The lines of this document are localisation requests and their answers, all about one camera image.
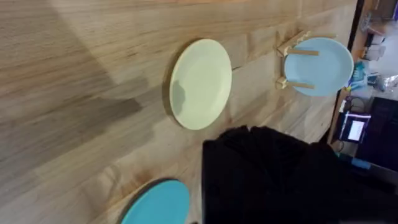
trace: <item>light blue plate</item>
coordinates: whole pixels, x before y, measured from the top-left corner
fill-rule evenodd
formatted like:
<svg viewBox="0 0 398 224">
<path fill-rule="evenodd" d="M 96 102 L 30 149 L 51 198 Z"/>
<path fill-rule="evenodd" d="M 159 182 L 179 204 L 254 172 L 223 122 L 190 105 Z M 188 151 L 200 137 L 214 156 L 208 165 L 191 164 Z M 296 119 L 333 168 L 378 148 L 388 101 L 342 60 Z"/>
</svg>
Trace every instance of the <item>light blue plate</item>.
<svg viewBox="0 0 398 224">
<path fill-rule="evenodd" d="M 354 71 L 354 60 L 348 49 L 329 38 L 312 38 L 294 49 L 317 50 L 319 56 L 289 54 L 285 60 L 288 81 L 315 85 L 315 89 L 295 87 L 310 96 L 329 96 L 343 88 Z"/>
<path fill-rule="evenodd" d="M 184 224 L 188 209 L 187 187 L 177 180 L 166 180 L 140 196 L 121 224 Z"/>
</svg>

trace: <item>wooden plate holder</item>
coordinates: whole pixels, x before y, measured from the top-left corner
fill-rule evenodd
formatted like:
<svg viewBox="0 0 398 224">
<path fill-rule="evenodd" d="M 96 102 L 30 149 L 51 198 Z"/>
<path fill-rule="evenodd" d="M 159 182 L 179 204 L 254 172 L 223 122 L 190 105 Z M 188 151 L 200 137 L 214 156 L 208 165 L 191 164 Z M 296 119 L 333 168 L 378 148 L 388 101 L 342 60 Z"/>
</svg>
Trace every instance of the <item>wooden plate holder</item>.
<svg viewBox="0 0 398 224">
<path fill-rule="evenodd" d="M 286 59 L 286 56 L 288 54 L 301 54 L 301 55 L 312 55 L 312 56 L 318 56 L 319 52 L 314 51 L 314 50 L 297 50 L 294 49 L 294 46 L 297 44 L 303 42 L 304 40 L 308 40 L 311 38 L 315 37 L 326 37 L 326 38 L 331 38 L 335 39 L 337 37 L 336 34 L 314 34 L 312 31 L 309 30 L 303 30 L 299 32 L 297 35 L 292 37 L 290 40 L 288 40 L 286 43 L 282 44 L 278 48 L 276 48 L 277 54 L 279 57 L 282 58 L 283 63 Z M 306 83 L 297 83 L 297 82 L 289 82 L 286 79 L 286 76 L 284 75 L 284 71 L 282 71 L 282 76 L 277 80 L 276 82 L 276 88 L 277 89 L 284 89 L 287 86 L 297 86 L 297 87 L 302 87 L 302 88 L 310 88 L 314 89 L 314 85 L 309 85 Z"/>
</svg>

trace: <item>black fabric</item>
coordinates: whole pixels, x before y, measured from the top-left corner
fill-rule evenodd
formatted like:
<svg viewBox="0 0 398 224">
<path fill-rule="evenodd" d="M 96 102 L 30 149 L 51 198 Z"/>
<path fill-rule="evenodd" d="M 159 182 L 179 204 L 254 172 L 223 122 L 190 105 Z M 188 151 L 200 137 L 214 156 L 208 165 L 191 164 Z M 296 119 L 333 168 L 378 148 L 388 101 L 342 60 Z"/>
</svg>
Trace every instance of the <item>black fabric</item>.
<svg viewBox="0 0 398 224">
<path fill-rule="evenodd" d="M 243 126 L 203 143 L 203 214 L 213 223 L 398 217 L 398 198 L 354 181 L 327 144 Z"/>
</svg>

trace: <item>wooden stick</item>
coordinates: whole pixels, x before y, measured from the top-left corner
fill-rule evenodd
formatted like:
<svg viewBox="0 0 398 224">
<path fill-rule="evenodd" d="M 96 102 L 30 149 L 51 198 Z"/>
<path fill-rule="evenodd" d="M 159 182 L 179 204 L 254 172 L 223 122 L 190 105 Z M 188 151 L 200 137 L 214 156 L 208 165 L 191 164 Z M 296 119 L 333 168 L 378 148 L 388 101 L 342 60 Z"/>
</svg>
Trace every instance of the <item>wooden stick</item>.
<svg viewBox="0 0 398 224">
<path fill-rule="evenodd" d="M 288 85 L 290 86 L 296 86 L 296 87 L 301 87 L 301 88 L 309 88 L 309 89 L 315 89 L 314 85 L 306 84 L 306 83 L 297 83 L 297 82 L 287 82 Z"/>
<path fill-rule="evenodd" d="M 288 40 L 287 42 L 285 42 L 284 44 L 282 44 L 281 46 L 279 46 L 277 48 L 277 53 L 280 57 L 285 57 L 287 55 L 287 49 L 289 47 L 295 46 L 298 43 L 300 43 L 301 41 L 304 40 L 304 38 L 306 38 L 308 36 L 310 31 L 308 30 L 303 30 L 301 32 L 299 32 L 297 35 L 295 35 L 294 37 L 292 37 L 290 40 Z"/>
<path fill-rule="evenodd" d="M 318 56 L 319 52 L 316 50 L 297 50 L 297 49 L 288 49 L 288 54 L 302 54 L 302 55 L 314 55 Z"/>
</svg>

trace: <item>wood grain surface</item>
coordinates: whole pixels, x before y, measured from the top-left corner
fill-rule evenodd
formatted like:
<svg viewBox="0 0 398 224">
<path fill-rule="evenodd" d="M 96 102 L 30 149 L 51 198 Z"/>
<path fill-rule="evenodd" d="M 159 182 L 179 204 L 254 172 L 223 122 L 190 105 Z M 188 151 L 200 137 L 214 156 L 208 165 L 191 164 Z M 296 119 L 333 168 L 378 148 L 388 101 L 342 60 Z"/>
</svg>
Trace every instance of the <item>wood grain surface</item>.
<svg viewBox="0 0 398 224">
<path fill-rule="evenodd" d="M 275 47 L 304 28 L 348 43 L 355 0 L 0 1 L 0 223 L 117 223 L 132 196 L 173 177 L 201 223 L 201 144 L 267 125 L 307 142 L 335 96 L 275 89 Z M 169 114 L 167 80 L 191 41 L 233 62 L 221 116 L 189 131 Z"/>
</svg>

